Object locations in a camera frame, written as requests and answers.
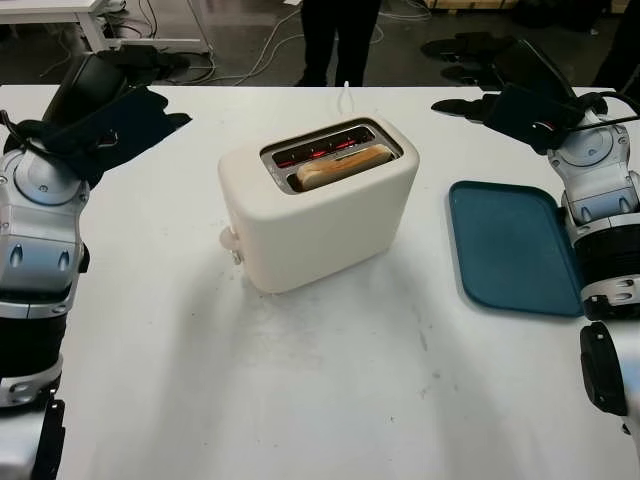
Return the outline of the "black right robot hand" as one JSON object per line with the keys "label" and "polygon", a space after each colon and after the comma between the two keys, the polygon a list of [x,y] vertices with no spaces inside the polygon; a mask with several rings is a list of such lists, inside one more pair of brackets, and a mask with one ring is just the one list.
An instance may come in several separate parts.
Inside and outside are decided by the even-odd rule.
{"label": "black right robot hand", "polygon": [[496,37],[489,32],[457,33],[452,38],[425,43],[421,53],[447,62],[449,66],[441,71],[442,77],[459,85],[491,92],[512,84],[561,103],[576,98],[559,68],[523,38]]}

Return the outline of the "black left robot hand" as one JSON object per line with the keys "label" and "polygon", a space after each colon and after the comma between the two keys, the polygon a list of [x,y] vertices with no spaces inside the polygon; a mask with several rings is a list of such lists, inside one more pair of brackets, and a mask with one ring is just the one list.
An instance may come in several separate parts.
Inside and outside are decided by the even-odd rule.
{"label": "black left robot hand", "polygon": [[125,45],[83,56],[68,70],[42,120],[55,127],[70,126],[129,90],[169,80],[189,66],[185,55],[150,45]]}

